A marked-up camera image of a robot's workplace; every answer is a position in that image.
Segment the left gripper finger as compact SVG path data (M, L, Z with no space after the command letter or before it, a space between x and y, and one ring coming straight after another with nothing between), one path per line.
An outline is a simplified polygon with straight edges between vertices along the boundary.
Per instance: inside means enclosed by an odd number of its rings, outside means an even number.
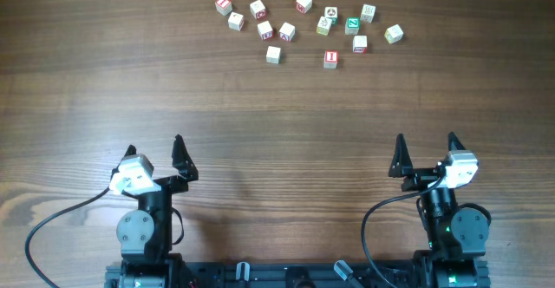
M126 152L125 152L124 155L122 156L121 161L123 161L124 158L126 158L126 157L128 157L128 156L135 155L135 154L137 154L137 152L136 152L136 147L135 147L134 145L129 145L129 146L127 147ZM114 175L115 175L116 173L118 173L118 168L119 168L119 165L117 165L115 168L112 169L111 177L114 177Z
M173 142L172 159L172 166L178 170L181 177L187 181L196 181L199 179L199 171L187 152L186 144L180 134L175 136Z

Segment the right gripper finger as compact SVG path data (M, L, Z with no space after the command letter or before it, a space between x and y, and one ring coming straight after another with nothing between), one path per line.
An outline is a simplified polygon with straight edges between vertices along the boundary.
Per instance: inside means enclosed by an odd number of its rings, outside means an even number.
M454 132L450 132L448 134L447 145L449 151L460 151L466 149Z
M408 152L408 147L403 134L398 134L395 141L394 156L390 164L388 176L391 178L404 178L414 174L414 167Z

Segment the pretzel block red side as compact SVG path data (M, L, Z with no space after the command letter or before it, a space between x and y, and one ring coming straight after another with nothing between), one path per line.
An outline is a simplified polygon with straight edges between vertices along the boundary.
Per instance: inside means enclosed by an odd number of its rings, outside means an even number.
M368 51L368 38L360 35L354 36L352 51L359 54L366 53Z

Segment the red U letter block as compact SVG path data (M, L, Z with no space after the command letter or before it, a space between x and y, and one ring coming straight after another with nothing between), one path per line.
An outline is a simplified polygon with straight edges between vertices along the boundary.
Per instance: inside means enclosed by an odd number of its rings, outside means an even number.
M269 21L261 22L257 25L257 30L260 38L264 40L268 40L274 36L273 28Z

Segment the red A letter block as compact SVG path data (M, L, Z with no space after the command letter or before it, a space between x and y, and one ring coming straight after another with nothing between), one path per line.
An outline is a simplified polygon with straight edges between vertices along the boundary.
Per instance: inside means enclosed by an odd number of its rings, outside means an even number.
M295 35L295 32L296 28L294 25L290 23L283 23L282 27L279 30L279 38L286 42L291 42L292 38Z

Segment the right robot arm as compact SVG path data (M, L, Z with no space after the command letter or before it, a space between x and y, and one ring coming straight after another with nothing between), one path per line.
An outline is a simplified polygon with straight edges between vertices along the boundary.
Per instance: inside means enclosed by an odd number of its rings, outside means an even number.
M415 168L404 136L398 134L388 176L402 178L403 192L419 194L417 211L427 233L427 250L415 252L415 285L428 288L483 288L491 285L486 241L492 217L484 207L460 204L455 190L469 184L479 162L455 133L447 137L447 155L434 167Z

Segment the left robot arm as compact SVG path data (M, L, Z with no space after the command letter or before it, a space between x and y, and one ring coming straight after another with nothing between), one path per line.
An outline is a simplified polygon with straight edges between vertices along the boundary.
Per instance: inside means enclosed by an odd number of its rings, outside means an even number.
M109 266L106 288L191 288L199 281L172 247L183 238L173 239L172 217L179 215L172 206L172 196L188 190L199 173L181 135L173 142L173 176L154 179L150 160L129 146L112 172L109 189L137 200L138 208L124 214L116 236L121 243L122 261Z

